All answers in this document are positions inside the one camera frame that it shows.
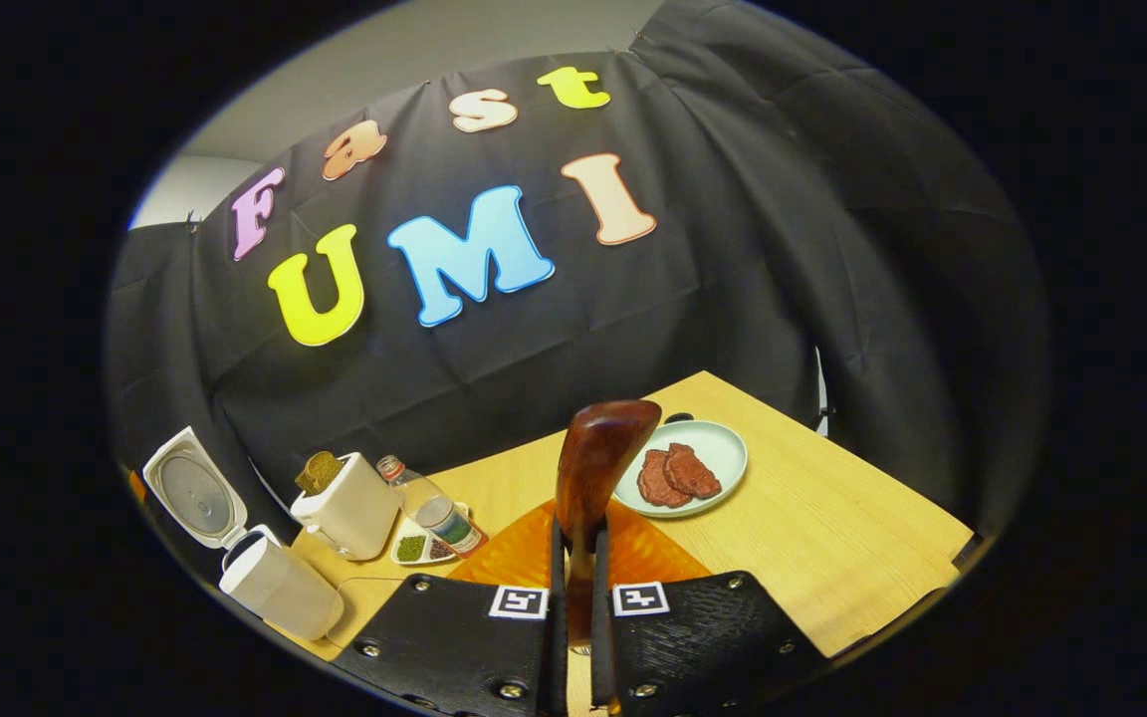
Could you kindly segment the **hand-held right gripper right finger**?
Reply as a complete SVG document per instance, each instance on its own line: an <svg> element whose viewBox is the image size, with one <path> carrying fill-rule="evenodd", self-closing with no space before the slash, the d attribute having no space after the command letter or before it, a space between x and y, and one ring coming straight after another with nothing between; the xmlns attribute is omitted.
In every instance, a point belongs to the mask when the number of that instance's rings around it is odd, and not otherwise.
<svg viewBox="0 0 1147 717"><path fill-rule="evenodd" d="M830 671L752 572L711 572L611 501L595 536L590 699L610 716L746 716Z"/></svg>

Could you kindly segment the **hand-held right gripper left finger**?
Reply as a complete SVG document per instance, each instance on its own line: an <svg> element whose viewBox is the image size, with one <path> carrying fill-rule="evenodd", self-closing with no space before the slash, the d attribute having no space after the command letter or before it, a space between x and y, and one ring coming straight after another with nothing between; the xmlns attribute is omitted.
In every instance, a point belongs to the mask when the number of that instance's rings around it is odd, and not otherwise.
<svg viewBox="0 0 1147 717"><path fill-rule="evenodd" d="M545 502L451 576L400 580L334 667L438 716L565 716L565 628L564 545Z"/></svg>

